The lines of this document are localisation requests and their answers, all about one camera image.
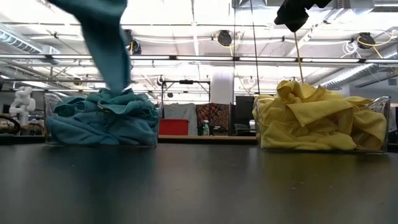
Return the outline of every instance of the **patterned fabric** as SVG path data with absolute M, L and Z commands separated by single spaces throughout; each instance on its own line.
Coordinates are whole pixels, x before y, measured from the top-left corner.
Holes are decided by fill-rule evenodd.
M 197 105 L 198 127 L 204 125 L 204 120 L 208 120 L 210 125 L 221 126 L 228 130 L 229 127 L 229 105 L 210 103 L 211 117 L 209 117 L 209 106 Z

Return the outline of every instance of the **teal cloth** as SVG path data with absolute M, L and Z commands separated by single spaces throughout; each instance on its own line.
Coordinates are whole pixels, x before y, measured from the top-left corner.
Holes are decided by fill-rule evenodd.
M 127 0 L 49 0 L 73 14 L 80 22 L 83 36 L 94 63 L 114 93 L 130 84 L 130 58 L 127 37 L 120 19 Z
M 47 119 L 54 140 L 64 144 L 130 144 L 155 146 L 159 110 L 143 94 L 127 90 L 115 95 L 100 90 L 82 97 L 66 97 Z

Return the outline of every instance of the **ceiling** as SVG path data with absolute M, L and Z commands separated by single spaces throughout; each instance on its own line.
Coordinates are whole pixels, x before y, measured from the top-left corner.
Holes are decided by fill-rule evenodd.
M 0 22 L 26 39 L 37 44 L 50 45 L 61 54 L 89 54 L 83 40 L 78 21 L 44 0 L 2 0 Z M 139 41 L 143 55 L 198 55 L 198 56 L 257 56 L 296 57 L 294 34 L 285 26 L 274 25 L 278 7 L 255 8 L 250 10 L 231 7 L 231 0 L 129 0 L 121 19 L 124 29 L 131 29 Z M 357 49 L 346 54 L 347 42 L 356 39 L 360 32 L 369 32 L 377 44 L 383 44 L 379 51 L 397 43 L 393 35 L 398 21 L 396 12 L 371 12 L 368 9 L 325 9 L 313 8 L 308 11 L 310 18 L 297 32 L 301 57 L 321 58 L 369 58 L 378 57 L 374 49 Z M 220 30 L 229 30 L 235 38 L 235 47 L 221 47 L 214 38 Z M 0 44 L 0 54 L 20 54 L 8 45 Z M 40 73 L 50 75 L 49 64 L 40 61 L 15 60 Z M 59 79 L 101 79 L 97 69 L 90 62 L 79 67 L 79 62 L 65 61 L 53 67 L 53 74 Z M 135 61 L 132 69 L 134 90 L 160 90 L 156 83 L 162 75 L 166 80 L 210 80 L 215 67 L 232 67 L 233 64 L 188 63 L 173 61 Z M 303 76 L 323 78 L 343 68 L 336 66 L 303 67 Z M 300 70 L 294 65 L 236 65 L 234 90 L 237 95 L 257 92 L 260 79 L 262 91 L 275 90 L 283 79 L 300 79 Z M 94 89 L 93 84 L 76 86 L 64 83 L 63 87 Z M 208 95 L 200 85 L 179 85 L 169 91 L 202 91 L 194 94 L 175 94 L 170 101 L 206 101 Z

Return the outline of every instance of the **table surface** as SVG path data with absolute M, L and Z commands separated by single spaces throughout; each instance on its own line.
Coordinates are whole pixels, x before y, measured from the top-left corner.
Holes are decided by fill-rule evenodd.
M 0 223 L 397 223 L 398 154 L 0 146 Z

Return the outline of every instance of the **black table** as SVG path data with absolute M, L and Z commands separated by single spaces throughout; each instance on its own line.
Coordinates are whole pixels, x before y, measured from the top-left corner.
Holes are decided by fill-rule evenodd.
M 397 223 L 398 154 L 0 146 L 0 223 Z

